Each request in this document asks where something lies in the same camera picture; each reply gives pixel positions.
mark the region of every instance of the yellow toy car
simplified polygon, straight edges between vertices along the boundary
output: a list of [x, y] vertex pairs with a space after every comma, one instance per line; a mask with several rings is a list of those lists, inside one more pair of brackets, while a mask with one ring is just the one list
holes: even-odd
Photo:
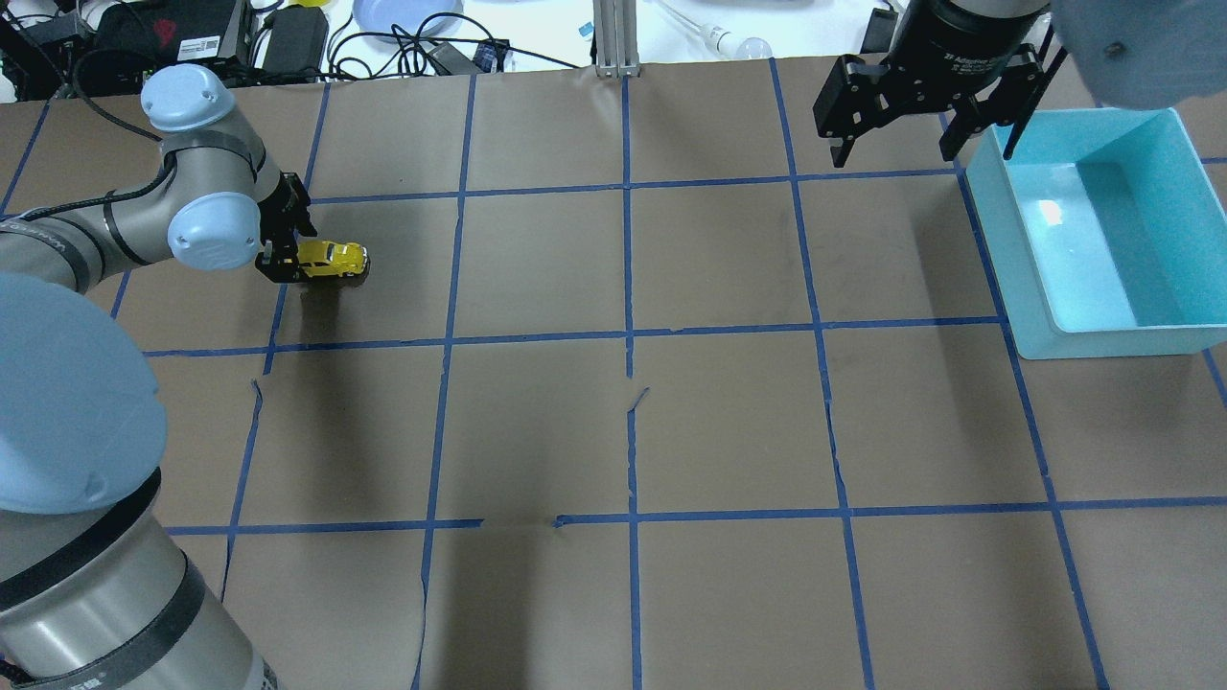
[[367, 273], [371, 263], [357, 242], [308, 239], [298, 243], [298, 268], [308, 279], [353, 277]]

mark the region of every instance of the blue painter's tape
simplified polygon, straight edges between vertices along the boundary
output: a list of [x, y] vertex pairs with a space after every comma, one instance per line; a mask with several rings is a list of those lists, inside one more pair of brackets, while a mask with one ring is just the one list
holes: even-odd
[[324, 196], [312, 199], [313, 206], [328, 204], [366, 204], [371, 201], [418, 201], [422, 199], [455, 199], [455, 192], [420, 192], [417, 194], [368, 194], [363, 196]]
[[124, 277], [119, 279], [119, 290], [115, 291], [115, 301], [110, 304], [110, 318], [119, 318], [119, 308], [124, 303], [124, 296], [128, 295], [128, 280], [133, 276], [133, 271], [124, 271]]
[[681, 187], [728, 187], [733, 184], [772, 184], [788, 182], [788, 176], [730, 177], [715, 179], [665, 179], [656, 182], [627, 182], [632, 189], [674, 189]]
[[845, 322], [823, 322], [823, 330], [840, 330], [852, 328], [924, 328], [924, 327], [945, 327], [945, 325], [980, 325], [980, 324], [1000, 324], [1001, 319], [998, 317], [950, 317], [950, 318], [936, 318], [936, 319], [881, 319], [881, 320], [845, 320]]
[[[947, 128], [950, 123], [946, 119], [945, 113], [940, 114], [939, 118], [941, 119], [942, 128]], [[1031, 405], [1031, 395], [1027, 392], [1027, 382], [1022, 374], [1022, 366], [1018, 363], [1018, 351], [1015, 347], [1010, 319], [1006, 317], [1004, 302], [1001, 300], [1000, 285], [996, 280], [996, 273], [993, 270], [993, 262], [989, 258], [988, 246], [984, 242], [984, 231], [980, 227], [979, 215], [975, 210], [975, 200], [972, 198], [971, 188], [967, 184], [966, 171], [957, 157], [953, 161], [953, 166], [958, 179], [958, 189], [963, 198], [963, 206], [966, 207], [968, 220], [971, 221], [972, 235], [975, 239], [975, 248], [980, 255], [980, 264], [984, 269], [984, 275], [989, 281], [989, 293], [993, 297], [993, 306], [998, 317], [1001, 319], [1001, 336], [1005, 340], [1006, 355], [1010, 359], [1010, 368], [1014, 371], [1015, 384], [1018, 389], [1018, 399], [1022, 403], [1022, 411], [1027, 421], [1027, 430], [1031, 435], [1031, 442], [1036, 452], [1036, 463], [1039, 468], [1040, 480], [1044, 485], [1044, 494], [1048, 497], [1049, 511], [1053, 516], [1053, 527], [1056, 530], [1056, 541], [1060, 545], [1061, 559], [1065, 562], [1065, 573], [1070, 582], [1070, 592], [1074, 595], [1074, 607], [1077, 609], [1079, 624], [1082, 627], [1082, 637], [1086, 642], [1087, 654], [1091, 658], [1091, 669], [1094, 673], [1096, 686], [1101, 689], [1109, 688], [1108, 675], [1104, 670], [1103, 659], [1099, 654], [1099, 643], [1091, 624], [1091, 615], [1087, 610], [1086, 597], [1082, 593], [1077, 565], [1074, 561], [1074, 550], [1070, 546], [1069, 534], [1065, 530], [1065, 518], [1061, 516], [1060, 505], [1056, 500], [1056, 486], [1053, 484], [1053, 478], [1049, 474], [1048, 458], [1039, 435], [1039, 426], [1036, 422], [1034, 410]]]
[[225, 537], [247, 534], [330, 534], [344, 532], [421, 532], [425, 529], [480, 529], [481, 519], [409, 519], [384, 522], [323, 522], [301, 524], [177, 525], [166, 528], [172, 537]]
[[814, 330], [812, 323], [777, 323], [763, 325], [698, 325], [687, 328], [647, 328], [634, 331], [636, 338], [667, 338], [671, 335], [737, 335], [747, 333], [798, 333]]
[[263, 355], [267, 347], [222, 347], [220, 350], [147, 350], [146, 357], [236, 357], [239, 355]]
[[[827, 370], [826, 340], [822, 334], [822, 314], [814, 290], [814, 266], [810, 263], [809, 237], [805, 227], [805, 211], [801, 206], [800, 176], [796, 174], [796, 153], [793, 147], [793, 134], [788, 125], [788, 108], [784, 104], [784, 88], [779, 80], [775, 59], [767, 60], [771, 68], [772, 87], [775, 92], [775, 108], [779, 110], [779, 125], [784, 136], [784, 151], [788, 157], [789, 185], [793, 192], [793, 212], [796, 215], [796, 239], [801, 253], [801, 268], [805, 275], [805, 292], [810, 302], [810, 317], [814, 320], [814, 343], [818, 357], [818, 378], [822, 382], [823, 416], [827, 436], [831, 442], [832, 471], [836, 479], [836, 494], [839, 510], [848, 511], [848, 490], [844, 486], [843, 471], [839, 468], [839, 452], [836, 443], [834, 422], [831, 415], [831, 374]], [[852, 517], [843, 518], [844, 555], [848, 560], [848, 582], [852, 594], [853, 618], [856, 622], [856, 643], [860, 648], [860, 664], [867, 690], [875, 689], [874, 662], [869, 647], [869, 630], [865, 622], [865, 604], [860, 587], [860, 566], [856, 564], [856, 543], [852, 529]]]
[[832, 179], [882, 179], [890, 177], [934, 177], [952, 176], [955, 168], [926, 168], [919, 171], [864, 171], [864, 172], [838, 172], [838, 173], [809, 173], [799, 174], [800, 182], [832, 180]]
[[21, 160], [17, 161], [17, 171], [12, 174], [12, 180], [9, 183], [9, 189], [4, 193], [4, 199], [0, 199], [0, 211], [9, 210], [9, 201], [12, 201], [12, 194], [17, 190], [17, 183], [21, 182], [21, 173], [26, 172], [26, 163], [29, 162], [29, 155], [34, 151], [34, 144], [38, 141], [38, 135], [43, 131], [43, 123], [47, 122], [47, 113], [50, 109], [50, 101], [43, 103], [43, 109], [38, 113], [38, 122], [34, 123], [34, 131], [29, 134], [26, 150], [22, 151]]
[[281, 330], [281, 317], [286, 311], [286, 286], [277, 290], [277, 306], [272, 309], [272, 328], [269, 329], [269, 345], [264, 349], [264, 376], [272, 373], [272, 359], [277, 355], [277, 331]]
[[1048, 503], [963, 503], [955, 506], [869, 506], [852, 508], [853, 517], [969, 516], [1047, 512]]
[[453, 339], [454, 345], [499, 345], [506, 343], [550, 343], [556, 340], [617, 340], [625, 330], [590, 330], [575, 333], [528, 333], [524, 335], [472, 335]]
[[[469, 99], [465, 107], [464, 118], [464, 145], [460, 150], [460, 182], [456, 193], [456, 230], [452, 241], [452, 282], [448, 289], [448, 320], [443, 345], [443, 371], [439, 376], [439, 399], [434, 414], [434, 447], [431, 454], [431, 487], [427, 498], [426, 517], [433, 523], [439, 510], [439, 478], [443, 468], [443, 433], [445, 430], [448, 410], [448, 389], [452, 381], [452, 349], [456, 327], [456, 295], [460, 290], [460, 250], [464, 247], [464, 217], [465, 196], [469, 189], [469, 155], [472, 149], [472, 112], [477, 98], [477, 77], [469, 77]], [[431, 595], [431, 566], [434, 557], [434, 529], [426, 529], [426, 539], [422, 545], [422, 602], [429, 600]], [[423, 618], [423, 640], [426, 635]], [[413, 670], [412, 690], [418, 690], [422, 684], [422, 653], [418, 652], [417, 667]]]
[[568, 524], [625, 524], [631, 522], [626, 513], [602, 513], [594, 516], [558, 516], [553, 519], [553, 528], [558, 529]]
[[564, 187], [525, 187], [518, 189], [475, 189], [469, 196], [525, 196], [533, 194], [582, 194], [584, 192], [611, 192], [621, 184], [573, 184]]
[[1058, 501], [1063, 511], [1107, 511], [1139, 508], [1196, 508], [1227, 506], [1227, 496], [1177, 496], [1169, 498], [1099, 498], [1091, 501]]
[[642, 513], [639, 522], [737, 522], [750, 519], [821, 519], [848, 517], [844, 508], [775, 508], [747, 511], [666, 511]]
[[222, 588], [217, 593], [218, 600], [226, 600], [226, 586], [229, 584], [229, 568], [234, 559], [234, 528], [243, 514], [243, 498], [247, 497], [247, 480], [252, 474], [252, 455], [255, 454], [255, 437], [260, 431], [260, 411], [264, 409], [264, 393], [260, 384], [252, 381], [252, 390], [255, 392], [255, 403], [252, 405], [252, 424], [247, 431], [247, 443], [243, 446], [243, 463], [238, 470], [238, 485], [234, 487], [234, 503], [231, 506], [229, 529], [226, 534], [226, 567], [222, 570]]
[[1201, 355], [1206, 359], [1210, 378], [1214, 379], [1215, 386], [1218, 388], [1218, 398], [1223, 401], [1223, 406], [1227, 408], [1227, 386], [1223, 384], [1222, 372], [1218, 371], [1218, 363], [1215, 362], [1214, 352], [1206, 350]]
[[421, 340], [360, 340], [353, 343], [297, 343], [277, 345], [277, 352], [318, 352], [330, 350], [382, 350], [395, 347], [438, 347], [447, 343], [444, 338], [423, 338]]

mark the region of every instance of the black cable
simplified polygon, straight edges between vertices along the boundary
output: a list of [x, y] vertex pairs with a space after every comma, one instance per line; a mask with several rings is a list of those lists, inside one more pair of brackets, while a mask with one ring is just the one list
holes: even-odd
[[133, 134], [144, 136], [145, 139], [148, 139], [148, 140], [152, 140], [152, 141], [162, 141], [162, 138], [158, 136], [158, 135], [156, 135], [156, 134], [153, 134], [152, 131], [148, 131], [146, 129], [141, 129], [141, 128], [139, 128], [139, 126], [136, 126], [136, 125], [134, 125], [134, 124], [131, 124], [129, 122], [121, 120], [118, 117], [108, 113], [107, 110], [104, 110], [102, 108], [102, 106], [94, 103], [93, 98], [90, 98], [90, 95], [86, 93], [83, 88], [81, 88], [81, 69], [85, 66], [86, 61], [90, 60], [90, 58], [96, 56], [96, 55], [103, 55], [103, 54], [136, 55], [137, 58], [144, 58], [144, 59], [148, 60], [150, 63], [153, 64], [155, 68], [158, 66], [157, 60], [150, 58], [148, 55], [144, 55], [141, 53], [135, 53], [133, 50], [124, 50], [123, 48], [98, 48], [97, 50], [91, 50], [91, 52], [86, 53], [85, 55], [82, 55], [81, 59], [77, 60], [77, 64], [72, 68], [72, 91], [75, 91], [76, 95], [79, 97], [81, 97], [81, 101], [85, 101], [85, 104], [88, 106], [91, 110], [93, 110], [94, 113], [98, 113], [98, 115], [101, 115], [107, 122], [113, 123], [115, 125], [119, 125], [119, 126], [126, 129], [128, 131], [130, 131]]
[[276, 2], [269, 5], [267, 7], [260, 7], [259, 10], [254, 10], [254, 11], [255, 11], [256, 15], [263, 15], [263, 14], [266, 14], [266, 12], [271, 12], [271, 11], [276, 10], [277, 7], [282, 6], [285, 4], [285, 1], [286, 0], [277, 0]]
[[119, 201], [131, 201], [133, 199], [140, 199], [146, 194], [153, 192], [162, 185], [171, 172], [175, 168], [175, 158], [171, 156], [169, 161], [157, 172], [157, 177], [150, 180], [148, 184], [140, 189], [134, 189], [131, 192], [125, 192], [123, 194], [113, 194], [110, 196], [97, 196], [94, 199], [85, 199], [83, 201], [72, 201], [70, 204], [60, 204], [59, 206], [52, 206], [49, 209], [37, 209], [27, 214], [18, 216], [23, 221], [37, 221], [39, 219], [45, 219], [47, 216], [54, 216], [56, 214], [66, 214], [69, 211], [76, 211], [79, 209], [88, 209], [90, 206], [101, 206], [103, 204], [117, 204]]
[[[373, 80], [373, 79], [388, 79], [388, 77], [394, 77], [394, 76], [410, 76], [410, 77], [412, 77], [412, 76], [422, 76], [425, 74], [425, 69], [426, 69], [425, 64], [422, 64], [420, 66], [421, 69], [406, 70], [405, 72], [399, 72], [399, 74], [383, 75], [380, 72], [384, 69], [387, 69], [387, 66], [388, 66], [387, 64], [384, 65], [384, 68], [380, 68], [379, 70], [373, 70], [373, 69], [371, 69], [371, 65], [368, 65], [364, 60], [362, 60], [360, 58], [346, 56], [346, 58], [341, 58], [340, 60], [337, 60], [337, 55], [341, 53], [341, 49], [345, 48], [346, 43], [348, 43], [350, 41], [357, 39], [357, 38], [367, 37], [367, 36], [379, 37], [379, 38], [400, 38], [400, 39], [412, 38], [413, 42], [415, 42], [415, 45], [412, 45], [410, 48], [411, 49], [416, 49], [418, 52], [422, 50], [421, 43], [423, 41], [429, 41], [432, 43], [440, 43], [440, 42], [450, 42], [450, 43], [490, 43], [490, 42], [493, 41], [493, 37], [491, 37], [488, 39], [486, 39], [486, 38], [439, 38], [439, 37], [432, 37], [432, 38], [428, 38], [428, 39], [423, 39], [421, 37], [398, 36], [396, 33], [383, 32], [383, 31], [360, 31], [360, 32], [351, 33], [350, 36], [346, 36], [345, 38], [342, 38], [341, 41], [339, 41], [336, 43], [336, 45], [333, 48], [331, 53], [328, 55], [329, 71], [347, 74], [347, 72], [344, 72], [344, 65], [345, 65], [345, 63], [352, 61], [352, 63], [358, 63], [367, 71], [367, 76], [364, 76], [364, 77], [360, 76], [360, 75], [347, 74], [347, 76], [352, 81], [363, 81], [363, 80]], [[574, 65], [572, 63], [568, 63], [566, 60], [560, 60], [557, 58], [551, 58], [548, 55], [542, 55], [541, 53], [536, 53], [534, 50], [526, 50], [524, 48], [517, 48], [514, 45], [496, 47], [496, 48], [502, 48], [504, 50], [510, 50], [513, 53], [520, 53], [520, 54], [524, 54], [524, 55], [529, 55], [531, 58], [537, 58], [540, 60], [545, 60], [547, 63], [553, 63], [553, 64], [561, 65], [563, 68], [579, 69], [579, 65]], [[398, 49], [398, 53], [395, 55], [393, 55], [393, 59], [395, 60], [400, 55], [401, 55], [401, 52], [400, 52], [400, 49]], [[417, 63], [416, 58], [417, 58], [417, 54], [415, 53], [415, 64]]]
[[1054, 36], [1053, 25], [1048, 25], [1048, 32], [1044, 33], [1044, 43], [1040, 44], [1039, 54], [1037, 55], [1037, 58], [1039, 58], [1040, 64], [1043, 64], [1044, 58], [1048, 56], [1048, 49], [1052, 48], [1053, 45], [1053, 36]]
[[353, 23], [353, 12], [350, 12], [350, 18], [345, 20], [345, 23], [337, 27], [336, 31], [334, 31], [331, 36], [328, 37], [328, 45], [324, 48], [325, 55], [333, 54], [333, 44], [336, 43], [336, 39], [340, 38], [341, 33], [344, 33], [345, 29], [350, 28], [351, 23]]
[[[60, 77], [60, 83], [67, 83], [67, 77], [65, 76], [64, 71], [60, 70], [60, 66], [55, 64], [55, 60], [53, 60], [52, 56], [47, 54], [47, 50], [43, 50], [43, 45], [38, 43], [38, 41], [36, 41], [34, 37], [31, 36], [28, 31], [26, 31], [26, 26], [22, 25], [21, 21], [16, 16], [13, 16], [13, 14], [10, 10], [6, 9], [4, 14], [7, 15], [10, 26], [12, 26], [15, 29], [17, 29], [18, 33], [25, 36], [26, 41], [34, 48], [34, 50], [38, 50], [38, 54], [42, 55], [44, 60], [47, 60], [47, 64], [52, 66], [52, 71], [55, 72], [55, 76]], [[26, 15], [26, 16], [45, 17], [49, 15]]]
[[34, 676], [26, 673], [26, 669], [16, 667], [4, 659], [0, 659], [0, 678], [9, 679], [9, 681], [13, 685], [34, 681]]
[[[448, 43], [486, 43], [481, 38], [436, 38], [434, 41], [447, 41]], [[520, 53], [521, 55], [529, 55], [531, 58], [537, 58], [539, 60], [545, 60], [547, 63], [553, 63], [556, 65], [562, 65], [564, 68], [571, 68], [578, 70], [579, 65], [573, 65], [566, 60], [560, 60], [557, 58], [551, 58], [550, 55], [542, 55], [541, 53], [534, 53], [533, 50], [525, 50], [524, 48], [517, 48], [514, 45], [496, 45], [496, 48], [502, 48], [503, 50], [510, 50], [512, 53]]]
[[[426, 17], [425, 20], [422, 20], [422, 23], [417, 25], [417, 33], [413, 34], [413, 36], [417, 37], [418, 41], [421, 41], [422, 33], [426, 31], [426, 25], [431, 23], [432, 21], [434, 21], [437, 18], [443, 18], [443, 17], [455, 17], [458, 20], [464, 20], [464, 21], [471, 23], [472, 26], [477, 27], [479, 29], [481, 29], [481, 32], [486, 34], [486, 38], [488, 38], [491, 43], [494, 42], [494, 34], [490, 33], [488, 28], [481, 26], [481, 22], [479, 22], [477, 20], [475, 20], [472, 17], [467, 17], [465, 15], [461, 15], [460, 12], [434, 12], [433, 15], [431, 15], [431, 16]], [[438, 38], [437, 41], [447, 41], [447, 39]]]

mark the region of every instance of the cable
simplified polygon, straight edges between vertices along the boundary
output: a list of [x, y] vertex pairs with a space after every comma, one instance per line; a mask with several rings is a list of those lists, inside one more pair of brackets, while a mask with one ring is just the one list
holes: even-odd
[[[486, 43], [480, 38], [436, 38], [434, 41], [447, 41], [449, 43]], [[524, 48], [517, 48], [514, 45], [503, 45], [502, 49], [510, 50], [512, 53], [519, 53], [521, 55], [529, 55], [530, 58], [536, 58], [539, 60], [545, 60], [547, 63], [553, 63], [556, 65], [562, 65], [564, 68], [571, 68], [573, 70], [580, 69], [579, 65], [573, 65], [566, 60], [551, 58], [550, 55], [542, 55], [541, 53], [534, 53], [533, 50], [525, 50]]]
[[[464, 20], [464, 21], [471, 23], [472, 26], [477, 27], [479, 29], [481, 29], [481, 32], [486, 34], [486, 38], [488, 38], [491, 43], [494, 42], [494, 34], [490, 33], [488, 28], [481, 26], [481, 22], [479, 22], [477, 20], [475, 20], [472, 17], [467, 17], [465, 15], [461, 15], [460, 12], [434, 12], [433, 15], [431, 15], [431, 16], [426, 17], [425, 20], [422, 20], [422, 23], [417, 25], [417, 33], [413, 34], [413, 36], [417, 37], [418, 41], [421, 41], [422, 32], [426, 31], [426, 26], [428, 23], [431, 23], [432, 21], [438, 20], [438, 18], [443, 18], [443, 17], [455, 17], [458, 20]], [[445, 41], [445, 39], [439, 38], [437, 41]]]
[[337, 27], [337, 29], [334, 31], [333, 34], [328, 37], [328, 45], [324, 48], [325, 55], [333, 54], [333, 44], [336, 43], [336, 39], [341, 36], [341, 33], [345, 32], [345, 29], [350, 28], [351, 23], [353, 23], [353, 12], [350, 12], [350, 18], [345, 20], [345, 23]]
[[119, 125], [126, 129], [128, 131], [144, 136], [145, 139], [148, 139], [151, 141], [162, 141], [162, 138], [153, 134], [152, 131], [148, 131], [147, 129], [141, 129], [126, 120], [121, 120], [118, 117], [108, 113], [102, 108], [102, 106], [94, 103], [93, 98], [90, 98], [90, 95], [86, 93], [83, 88], [81, 88], [81, 69], [85, 66], [86, 61], [90, 60], [90, 58], [103, 54], [136, 55], [137, 58], [145, 58], [146, 60], [152, 63], [155, 68], [158, 66], [157, 60], [150, 58], [148, 55], [142, 55], [141, 53], [134, 53], [133, 50], [124, 50], [123, 48], [98, 48], [97, 50], [91, 50], [85, 55], [82, 55], [81, 59], [77, 60], [77, 64], [72, 68], [72, 91], [75, 91], [76, 95], [81, 97], [82, 101], [85, 101], [85, 104], [88, 106], [91, 110], [98, 113], [107, 122]]
[[265, 12], [271, 12], [271, 11], [276, 10], [277, 7], [282, 6], [285, 4], [285, 1], [286, 0], [277, 0], [276, 2], [269, 5], [267, 7], [260, 7], [260, 9], [254, 10], [254, 11], [255, 11], [256, 15], [263, 15]]
[[103, 204], [115, 204], [119, 201], [131, 201], [133, 199], [140, 199], [146, 194], [153, 192], [162, 185], [163, 182], [171, 177], [171, 172], [175, 168], [175, 158], [172, 155], [169, 161], [158, 171], [157, 177], [150, 180], [148, 184], [140, 189], [134, 189], [133, 192], [125, 192], [124, 194], [113, 194], [110, 196], [97, 196], [94, 199], [86, 199], [83, 201], [72, 201], [70, 204], [60, 204], [59, 206], [52, 206], [49, 209], [34, 209], [27, 211], [18, 216], [23, 221], [37, 221], [39, 219], [45, 219], [47, 216], [54, 216], [56, 214], [66, 214], [69, 211], [76, 211], [79, 209], [88, 209], [90, 206], [101, 206]]
[[[55, 72], [55, 76], [58, 76], [60, 79], [60, 83], [67, 83], [67, 79], [64, 75], [64, 71], [60, 70], [60, 66], [55, 64], [55, 60], [53, 60], [52, 56], [47, 54], [47, 50], [43, 50], [43, 45], [40, 43], [38, 43], [38, 41], [36, 41], [34, 37], [31, 36], [28, 31], [26, 31], [26, 26], [21, 23], [21, 20], [18, 17], [13, 16], [13, 14], [10, 10], [7, 10], [7, 9], [5, 9], [4, 15], [7, 15], [10, 26], [12, 26], [15, 29], [17, 29], [18, 33], [21, 33], [22, 36], [25, 36], [26, 37], [26, 42], [29, 43], [34, 48], [34, 50], [38, 50], [38, 54], [42, 55], [44, 60], [47, 60], [47, 64], [52, 66], [52, 71]], [[31, 17], [31, 16], [43, 16], [43, 17], [45, 17], [48, 15], [26, 15], [26, 16], [27, 17]]]
[[33, 683], [34, 678], [26, 673], [26, 669], [0, 659], [0, 678], [9, 679], [13, 685]]
[[[438, 16], [444, 16], [444, 15], [445, 16], [452, 16], [452, 15], [454, 15], [454, 12], [438, 12], [437, 15], [431, 15], [429, 17], [427, 17], [423, 23], [432, 21], [432, 18], [437, 18]], [[486, 29], [486, 27], [481, 26], [476, 21], [474, 21], [474, 23], [477, 27], [480, 27], [483, 33], [490, 34], [490, 32]], [[490, 34], [490, 38], [442, 38], [442, 37], [422, 38], [421, 36], [409, 34], [407, 32], [405, 32], [404, 28], [401, 28], [399, 26], [395, 26], [393, 28], [394, 28], [393, 32], [360, 31], [360, 32], [351, 33], [351, 34], [346, 36], [345, 38], [340, 39], [330, 49], [330, 52], [328, 54], [329, 71], [345, 74], [348, 77], [348, 80], [352, 80], [352, 81], [363, 81], [363, 80], [373, 80], [373, 79], [388, 79], [388, 77], [395, 77], [395, 76], [410, 76], [410, 77], [412, 77], [412, 76], [423, 76], [426, 74], [426, 65], [425, 65], [425, 61], [420, 61], [418, 60], [418, 56], [420, 56], [418, 54], [423, 53], [423, 49], [422, 49], [422, 42], [423, 41], [425, 42], [431, 42], [431, 43], [450, 42], [450, 43], [487, 43], [487, 44], [490, 44], [490, 43], [492, 43], [494, 41], [494, 38], [493, 38], [492, 34]], [[346, 58], [341, 58], [340, 60], [337, 59], [337, 55], [341, 53], [341, 49], [345, 48], [346, 43], [348, 43], [350, 41], [357, 39], [357, 38], [366, 37], [366, 36], [372, 36], [372, 37], [378, 37], [378, 38], [393, 38], [393, 39], [398, 41], [398, 47], [399, 48], [396, 50], [396, 54], [394, 54], [393, 58], [388, 63], [385, 63], [384, 66], [380, 68], [379, 70], [371, 69], [371, 65], [367, 64], [364, 60], [362, 60], [360, 58], [346, 56]], [[406, 47], [404, 44], [404, 41], [406, 41], [406, 39], [411, 41], [412, 45], [407, 45]], [[520, 53], [520, 54], [524, 54], [524, 55], [529, 55], [531, 58], [537, 58], [537, 59], [545, 60], [547, 63], [553, 63], [553, 64], [561, 65], [563, 68], [579, 69], [579, 65], [574, 65], [572, 63], [568, 63], [566, 60], [560, 60], [557, 58], [551, 58], [548, 55], [542, 55], [541, 53], [536, 53], [534, 50], [526, 50], [524, 48], [517, 48], [514, 45], [501, 47], [501, 48], [503, 48], [506, 50], [510, 50], [513, 53]], [[410, 52], [413, 53], [413, 68], [412, 69], [410, 69], [410, 70], [402, 70], [401, 72], [396, 72], [396, 74], [388, 74], [388, 75], [382, 74], [391, 64], [391, 61], [394, 61], [394, 60], [396, 60], [399, 58], [405, 56]], [[361, 76], [361, 75], [353, 75], [353, 74], [346, 72], [344, 70], [344, 65], [346, 63], [357, 63], [357, 64], [362, 65], [363, 69], [366, 70], [367, 75], [366, 76]]]

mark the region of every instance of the plastic bin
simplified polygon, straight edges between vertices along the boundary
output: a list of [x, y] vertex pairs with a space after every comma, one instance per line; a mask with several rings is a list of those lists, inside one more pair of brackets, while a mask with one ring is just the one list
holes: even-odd
[[1227, 341], [1227, 216], [1175, 110], [1036, 113], [967, 180], [1018, 354], [1190, 354]]

